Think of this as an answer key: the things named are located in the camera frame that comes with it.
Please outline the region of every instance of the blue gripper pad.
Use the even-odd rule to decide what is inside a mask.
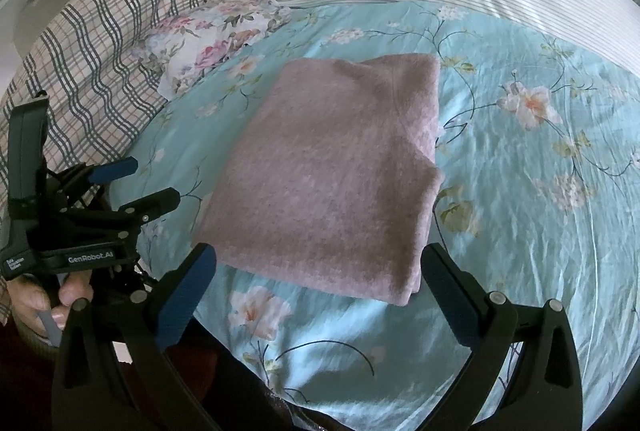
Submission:
[[[119,178],[124,178],[124,176],[132,175],[137,170],[138,161],[133,157],[128,157],[111,164],[96,166],[87,179],[90,183],[101,186]]]
[[[167,279],[169,285],[174,281],[173,277],[167,276],[176,274],[179,277],[182,275],[171,292],[165,294],[166,300],[157,311],[156,345],[161,351],[180,341],[184,329],[215,273],[216,251],[210,245],[199,243],[180,265],[180,268],[168,273],[154,288],[152,296],[156,294],[158,288],[160,291],[157,293],[162,296],[164,292],[162,292],[161,284],[164,280]]]

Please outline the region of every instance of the light blue bedsheet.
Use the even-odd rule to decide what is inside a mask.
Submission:
[[[130,153],[138,173],[111,200],[180,191],[180,207],[140,241],[164,274],[189,252],[226,156],[285,62],[406,52],[442,61],[436,163],[446,180],[431,239],[440,232],[487,290],[568,307],[587,427],[640,351],[640,80],[590,52],[439,3],[297,10],[164,108]],[[274,392],[355,430],[415,429],[468,353],[424,285],[396,307],[220,266],[196,316]],[[502,392],[497,382],[485,415]]]

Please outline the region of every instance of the towel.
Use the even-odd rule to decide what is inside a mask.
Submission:
[[[270,279],[406,305],[443,180],[439,70],[423,54],[287,63],[193,241]]]

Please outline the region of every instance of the bed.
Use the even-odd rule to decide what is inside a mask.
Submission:
[[[225,159],[287,61],[434,54],[436,164],[446,180],[430,241],[443,243],[487,290],[567,307],[588,429],[640,355],[638,0],[279,0],[294,8],[289,23],[166,102],[123,46],[133,46],[145,24],[202,1],[156,0],[156,17],[141,13],[106,43],[106,57],[92,55],[84,66],[66,58],[68,85],[52,112],[56,165],[124,154],[140,163],[110,189],[114,207],[168,186],[180,191],[180,207],[141,237],[152,274],[186,255]],[[78,28],[68,8],[62,17]],[[94,21],[100,28],[106,20]],[[39,43],[32,54],[50,58],[51,38]],[[64,58],[69,46],[60,50]],[[60,80],[30,64],[3,99],[6,116],[38,85]],[[114,83],[113,97],[92,72],[100,84]],[[4,157],[6,138],[0,142]],[[416,429],[468,353],[425,287],[396,307],[220,266],[196,318],[277,397],[354,430]],[[517,354],[513,348],[481,417],[496,407]]]

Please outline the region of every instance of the floral pillowcase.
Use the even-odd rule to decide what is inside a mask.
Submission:
[[[275,0],[209,0],[162,21],[135,48],[140,63],[160,74],[167,100],[186,93],[207,72],[290,20]]]

